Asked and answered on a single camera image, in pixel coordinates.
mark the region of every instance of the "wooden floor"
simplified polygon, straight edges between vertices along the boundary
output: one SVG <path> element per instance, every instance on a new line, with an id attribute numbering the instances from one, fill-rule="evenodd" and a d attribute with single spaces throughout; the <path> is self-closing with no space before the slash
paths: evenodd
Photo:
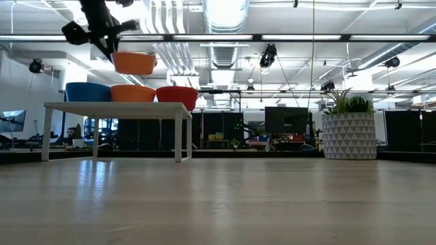
<path id="1" fill-rule="evenodd" d="M 0 166 L 0 244 L 436 244 L 436 165 L 70 159 Z"/>

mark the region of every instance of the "orange bowl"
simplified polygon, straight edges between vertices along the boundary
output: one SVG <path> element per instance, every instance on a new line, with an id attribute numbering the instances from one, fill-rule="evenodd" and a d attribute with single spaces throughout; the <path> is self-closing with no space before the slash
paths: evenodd
<path id="1" fill-rule="evenodd" d="M 110 88 L 112 100 L 115 102 L 153 102 L 156 91 L 139 85 L 115 85 Z"/>
<path id="2" fill-rule="evenodd" d="M 192 111 L 196 107 L 198 91 L 182 86 L 166 86 L 156 90 L 159 102 L 182 102 L 186 109 Z"/>
<path id="3" fill-rule="evenodd" d="M 154 55 L 139 54 L 134 52 L 113 52 L 111 54 L 115 71 L 130 75 L 151 75 L 155 68 Z"/>

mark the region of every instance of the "geometric pattern planter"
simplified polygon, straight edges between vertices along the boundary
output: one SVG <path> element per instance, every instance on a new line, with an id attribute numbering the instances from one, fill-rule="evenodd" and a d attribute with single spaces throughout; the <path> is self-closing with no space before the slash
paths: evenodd
<path id="1" fill-rule="evenodd" d="M 374 115 L 366 112 L 322 117 L 327 159 L 373 160 L 377 157 Z"/>

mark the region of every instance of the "white table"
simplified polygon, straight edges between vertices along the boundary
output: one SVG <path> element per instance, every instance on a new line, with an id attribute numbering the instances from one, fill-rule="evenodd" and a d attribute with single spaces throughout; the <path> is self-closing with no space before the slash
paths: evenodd
<path id="1" fill-rule="evenodd" d="M 46 117 L 44 119 L 44 135 L 50 135 L 53 110 L 60 110 L 88 116 L 95 119 L 93 157 L 98 153 L 99 119 L 174 119 L 174 158 L 181 162 L 192 158 L 192 115 L 182 103 L 149 103 L 149 102 L 46 102 Z M 182 159 L 182 121 L 187 121 L 187 157 Z M 50 151 L 50 137 L 42 141 L 42 160 L 48 161 Z"/>

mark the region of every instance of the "monitor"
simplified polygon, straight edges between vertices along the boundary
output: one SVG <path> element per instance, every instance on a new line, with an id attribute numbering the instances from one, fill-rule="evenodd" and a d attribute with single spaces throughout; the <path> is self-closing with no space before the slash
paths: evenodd
<path id="1" fill-rule="evenodd" d="M 0 133 L 22 132 L 25 127 L 26 110 L 0 112 Z"/>
<path id="2" fill-rule="evenodd" d="M 306 133 L 307 108 L 265 107 L 267 133 Z"/>

